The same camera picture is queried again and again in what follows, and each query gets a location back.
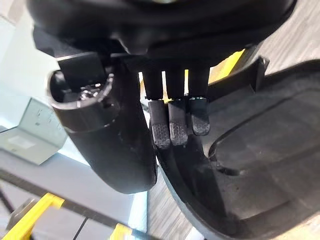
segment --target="black plastic tray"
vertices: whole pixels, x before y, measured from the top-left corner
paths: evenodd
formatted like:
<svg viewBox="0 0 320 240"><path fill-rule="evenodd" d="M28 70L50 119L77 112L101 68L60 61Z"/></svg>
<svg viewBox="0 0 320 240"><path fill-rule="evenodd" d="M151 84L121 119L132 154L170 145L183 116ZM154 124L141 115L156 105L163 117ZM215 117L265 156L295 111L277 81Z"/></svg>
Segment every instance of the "black plastic tray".
<svg viewBox="0 0 320 240"><path fill-rule="evenodd" d="M264 60L209 86L211 130L157 150L209 240L270 239L320 210L320 60L264 76Z"/></svg>

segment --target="textured rubber tip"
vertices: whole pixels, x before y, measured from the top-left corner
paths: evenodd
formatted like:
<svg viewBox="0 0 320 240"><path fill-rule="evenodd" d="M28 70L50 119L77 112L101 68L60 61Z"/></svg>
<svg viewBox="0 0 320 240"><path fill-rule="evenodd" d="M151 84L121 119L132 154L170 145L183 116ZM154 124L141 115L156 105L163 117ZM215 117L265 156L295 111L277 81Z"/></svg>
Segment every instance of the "textured rubber tip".
<svg viewBox="0 0 320 240"><path fill-rule="evenodd" d="M186 104L183 99L168 103L170 139L174 146L185 145L188 142L186 123Z"/></svg>
<svg viewBox="0 0 320 240"><path fill-rule="evenodd" d="M167 149L171 141L165 103L163 100L150 101L148 106L154 144L160 149Z"/></svg>
<svg viewBox="0 0 320 240"><path fill-rule="evenodd" d="M189 100L192 130L196 136L205 136L210 132L208 116L208 100L206 98L191 98Z"/></svg>

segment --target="black cable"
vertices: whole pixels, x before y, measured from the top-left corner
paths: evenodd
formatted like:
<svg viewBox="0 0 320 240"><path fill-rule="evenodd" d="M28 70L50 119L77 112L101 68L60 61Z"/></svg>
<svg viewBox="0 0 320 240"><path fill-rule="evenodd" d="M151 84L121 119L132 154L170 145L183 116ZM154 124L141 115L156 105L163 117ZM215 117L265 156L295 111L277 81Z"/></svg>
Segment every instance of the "black cable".
<svg viewBox="0 0 320 240"><path fill-rule="evenodd" d="M73 240L76 240L76 239L77 239L78 235L80 234L82 228L84 227L84 225L86 224L86 222L87 222L88 219L89 219L89 218L86 217L86 218L83 220L83 222L81 223L81 226L79 227L78 231L77 231L76 234L74 235Z"/></svg>
<svg viewBox="0 0 320 240"><path fill-rule="evenodd" d="M3 202L5 208L8 210L10 214L14 212L14 208L12 207L11 203L6 198L5 194L2 192L2 189L0 188L0 199Z"/></svg>

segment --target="black plastic housing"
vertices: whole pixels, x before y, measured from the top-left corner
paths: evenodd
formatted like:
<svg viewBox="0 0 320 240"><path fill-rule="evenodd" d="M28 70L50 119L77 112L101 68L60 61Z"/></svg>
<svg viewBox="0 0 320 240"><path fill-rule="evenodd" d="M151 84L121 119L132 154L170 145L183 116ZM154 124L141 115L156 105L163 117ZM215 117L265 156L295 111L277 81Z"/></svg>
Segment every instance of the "black plastic housing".
<svg viewBox="0 0 320 240"><path fill-rule="evenodd" d="M156 157L140 104L139 82L116 67L96 97L62 102L53 74L47 94L61 124L92 169L115 190L132 194L156 183Z"/></svg>

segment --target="wooden floor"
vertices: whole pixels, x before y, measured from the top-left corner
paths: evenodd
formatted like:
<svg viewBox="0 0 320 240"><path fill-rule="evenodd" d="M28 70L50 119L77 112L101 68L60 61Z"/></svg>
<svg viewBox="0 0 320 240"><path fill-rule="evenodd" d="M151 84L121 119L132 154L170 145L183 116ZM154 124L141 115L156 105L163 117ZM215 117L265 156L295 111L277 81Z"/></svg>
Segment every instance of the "wooden floor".
<svg viewBox="0 0 320 240"><path fill-rule="evenodd" d="M258 51L270 59L267 73L294 64L320 59L320 0L299 0L293 16ZM192 226L181 213L159 173L149 192L149 233L164 240L184 240ZM320 239L320 215L306 221L278 240Z"/></svg>

